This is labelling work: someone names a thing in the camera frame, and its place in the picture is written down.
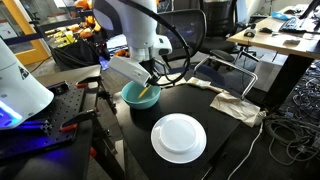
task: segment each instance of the white plate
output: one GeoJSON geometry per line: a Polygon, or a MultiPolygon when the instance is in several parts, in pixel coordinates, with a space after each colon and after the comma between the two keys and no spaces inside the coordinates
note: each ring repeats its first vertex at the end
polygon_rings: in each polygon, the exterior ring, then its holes
{"type": "Polygon", "coordinates": [[[207,143],[201,124],[185,114],[162,117],[151,131],[151,143],[163,159],[177,164],[197,159],[207,143]]]}

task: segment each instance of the black table surface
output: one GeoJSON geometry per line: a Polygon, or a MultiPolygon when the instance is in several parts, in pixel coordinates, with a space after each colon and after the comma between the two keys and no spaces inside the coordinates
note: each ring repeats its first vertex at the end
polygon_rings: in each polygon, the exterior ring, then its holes
{"type": "Polygon", "coordinates": [[[181,85],[162,89],[158,102],[149,109],[135,110],[114,95],[116,116],[132,154],[150,179],[194,179],[208,161],[217,154],[239,121],[212,107],[217,93],[181,85]],[[151,144],[151,130],[163,116],[184,113],[194,117],[204,127],[207,145],[196,160],[186,164],[174,164],[162,159],[151,144]]]}
{"type": "MultiPolygon", "coordinates": [[[[37,79],[44,86],[49,86],[64,80],[78,82],[97,75],[100,75],[99,65],[45,75],[37,79]]],[[[83,109],[92,109],[95,101],[95,93],[86,94],[83,109]]],[[[79,123],[72,143],[0,162],[0,179],[86,179],[92,130],[90,121],[79,123]]]]}

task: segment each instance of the desk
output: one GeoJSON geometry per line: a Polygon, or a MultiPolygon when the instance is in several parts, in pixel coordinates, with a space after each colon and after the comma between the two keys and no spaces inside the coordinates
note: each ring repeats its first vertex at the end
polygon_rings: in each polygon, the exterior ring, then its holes
{"type": "MultiPolygon", "coordinates": [[[[279,30],[284,21],[266,18],[256,25],[259,30],[262,27],[271,27],[274,31],[279,30]]],[[[288,58],[282,66],[278,76],[264,98],[263,104],[270,109],[277,109],[285,101],[305,71],[314,59],[320,59],[320,54],[307,52],[316,44],[317,40],[301,39],[299,45],[283,44],[288,36],[283,34],[272,37],[271,34],[257,32],[255,37],[244,36],[244,31],[227,39],[230,42],[256,46],[288,54],[288,58]]]]}
{"type": "Polygon", "coordinates": [[[149,179],[194,179],[219,154],[240,121],[210,107],[216,95],[210,90],[189,85],[176,86],[162,89],[158,102],[146,110],[131,109],[121,98],[120,92],[114,95],[116,117],[124,139],[149,179]],[[190,163],[170,163],[162,159],[152,147],[152,127],[161,117],[171,113],[188,114],[205,129],[206,148],[199,158],[190,163]]]}
{"type": "MultiPolygon", "coordinates": [[[[98,75],[99,65],[41,76],[37,79],[44,86],[49,86],[64,80],[75,83],[98,75]]],[[[86,93],[83,109],[94,108],[96,99],[96,93],[86,93]]],[[[54,150],[27,154],[18,159],[1,162],[0,179],[86,179],[92,135],[91,121],[79,123],[76,138],[72,143],[54,150]]]]}

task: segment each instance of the teal bowl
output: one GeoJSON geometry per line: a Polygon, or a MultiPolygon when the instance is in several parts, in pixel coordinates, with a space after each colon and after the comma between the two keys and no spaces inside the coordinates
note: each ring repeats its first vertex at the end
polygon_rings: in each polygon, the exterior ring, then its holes
{"type": "Polygon", "coordinates": [[[158,101],[161,89],[159,86],[151,86],[141,98],[138,98],[143,89],[143,86],[131,81],[122,88],[122,99],[131,108],[147,109],[158,101]]]}

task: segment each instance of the beige cloth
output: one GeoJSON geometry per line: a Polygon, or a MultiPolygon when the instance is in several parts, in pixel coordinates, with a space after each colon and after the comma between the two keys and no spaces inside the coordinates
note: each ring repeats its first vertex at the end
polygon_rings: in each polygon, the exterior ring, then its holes
{"type": "Polygon", "coordinates": [[[218,94],[210,106],[241,120],[250,127],[254,126],[255,119],[260,111],[258,106],[244,102],[228,93],[218,94]]]}

